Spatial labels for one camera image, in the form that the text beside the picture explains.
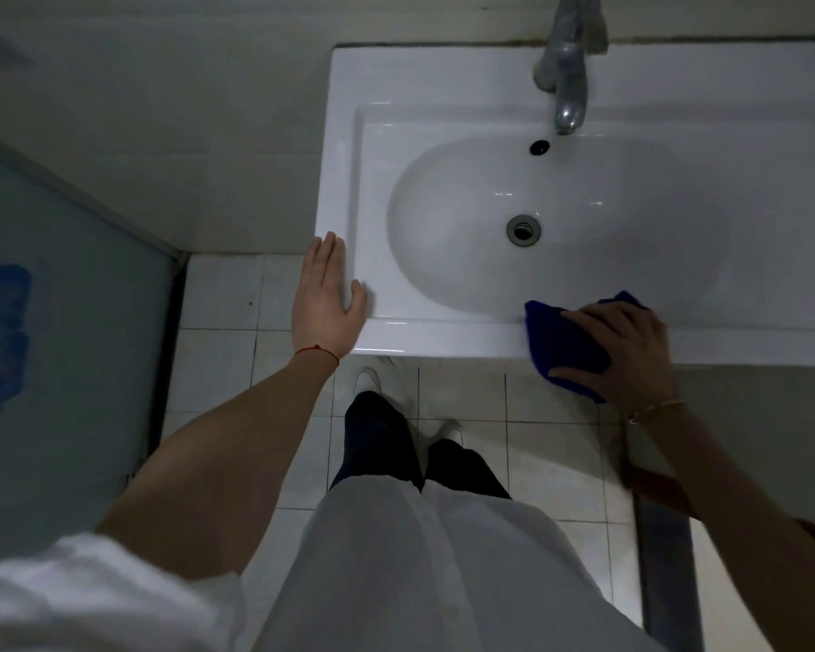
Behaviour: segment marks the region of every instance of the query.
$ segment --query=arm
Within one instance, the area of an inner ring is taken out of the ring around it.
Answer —
[[[555,369],[634,414],[678,397],[666,327],[622,302],[563,314],[608,352],[603,374]],[[777,650],[815,650],[815,541],[785,515],[684,406],[640,416],[700,514],[755,621]]]
[[[344,241],[315,238],[293,304],[293,348],[353,349],[367,295],[341,306]],[[186,579],[240,573],[268,528],[317,396],[336,369],[308,350],[178,430],[145,463],[97,532]]]

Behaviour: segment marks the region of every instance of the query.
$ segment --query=blue decal on glass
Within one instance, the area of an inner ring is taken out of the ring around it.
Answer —
[[[22,331],[32,276],[20,265],[0,265],[0,412],[24,388],[30,339]]]

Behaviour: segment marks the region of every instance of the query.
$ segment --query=white shirt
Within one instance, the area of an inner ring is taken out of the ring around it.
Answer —
[[[0,650],[231,650],[244,617],[236,575],[183,581],[105,537],[0,562]],[[540,510],[357,476],[318,506],[254,647],[321,649],[661,648]]]

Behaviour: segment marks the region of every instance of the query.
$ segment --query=white sink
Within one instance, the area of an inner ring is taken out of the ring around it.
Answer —
[[[626,289],[677,361],[815,365],[815,44],[613,46],[566,137],[539,55],[334,52],[317,234],[373,292],[357,351],[524,356],[526,301]]]

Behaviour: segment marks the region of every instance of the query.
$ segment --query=dark pants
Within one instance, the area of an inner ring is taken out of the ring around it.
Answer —
[[[344,461],[331,487],[351,475],[391,475],[420,490],[429,480],[458,491],[510,498],[478,453],[449,439],[428,447],[423,479],[407,423],[382,396],[373,391],[357,395],[344,417]]]

